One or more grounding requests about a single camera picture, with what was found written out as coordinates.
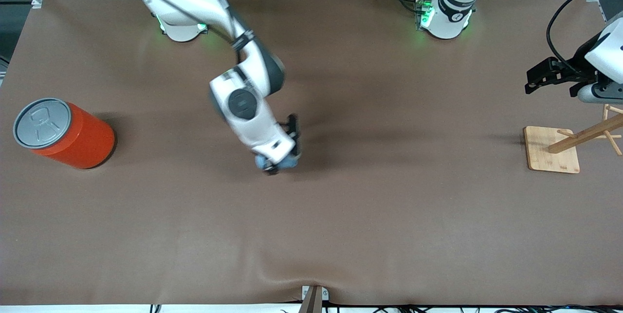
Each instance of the can lid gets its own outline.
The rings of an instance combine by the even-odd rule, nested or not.
[[[72,111],[63,100],[43,98],[28,104],[13,124],[13,137],[25,148],[49,147],[62,138],[72,121]]]

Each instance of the wooden stand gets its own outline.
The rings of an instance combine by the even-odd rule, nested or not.
[[[608,111],[617,115],[608,118]],[[602,121],[598,124],[574,134],[569,129],[547,127],[526,127],[526,152],[528,167],[534,171],[559,173],[579,173],[578,153],[576,146],[593,139],[607,139],[617,155],[622,156],[621,149],[614,142],[620,135],[612,135],[611,131],[623,127],[623,110],[604,105]]]

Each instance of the wooden base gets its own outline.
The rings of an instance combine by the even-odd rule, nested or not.
[[[549,153],[547,148],[567,136],[557,132],[558,128],[526,127],[523,133],[526,137],[526,152],[528,167],[533,171],[548,171],[558,173],[580,173],[578,152],[575,147],[561,153]]]

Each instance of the red cylinder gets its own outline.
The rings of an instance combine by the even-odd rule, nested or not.
[[[115,133],[106,122],[55,98],[25,107],[13,133],[33,153],[80,169],[100,165],[115,147]]]

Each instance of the brown tabletop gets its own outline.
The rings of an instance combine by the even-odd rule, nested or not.
[[[623,161],[599,140],[579,175],[535,172],[522,145],[601,119],[523,92],[563,1],[478,0],[442,41],[396,0],[231,0],[287,68],[276,117],[300,116],[300,165],[269,177],[208,100],[222,40],[174,43],[140,0],[44,0],[0,89],[0,302],[622,304]],[[552,37],[570,56],[603,26],[577,0]],[[47,96],[116,129],[106,164],[14,142]]]

